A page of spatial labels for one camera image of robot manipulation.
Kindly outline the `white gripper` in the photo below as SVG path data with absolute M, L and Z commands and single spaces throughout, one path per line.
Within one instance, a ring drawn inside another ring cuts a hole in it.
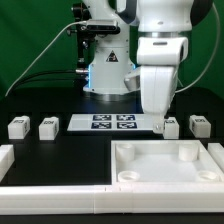
M 188 55 L 186 37 L 138 40 L 138 68 L 129 72 L 124 83 L 129 91 L 140 90 L 143 112 L 153 117 L 153 132 L 164 132 L 166 115 L 177 88 L 180 63 Z

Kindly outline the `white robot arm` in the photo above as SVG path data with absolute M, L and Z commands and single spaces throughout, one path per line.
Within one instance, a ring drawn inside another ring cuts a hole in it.
M 102 98 L 141 93 L 143 112 L 155 133 L 175 95 L 178 68 L 188 55 L 188 39 L 181 34 L 200 23 L 213 0 L 83 0 L 96 31 L 94 59 L 84 90 Z

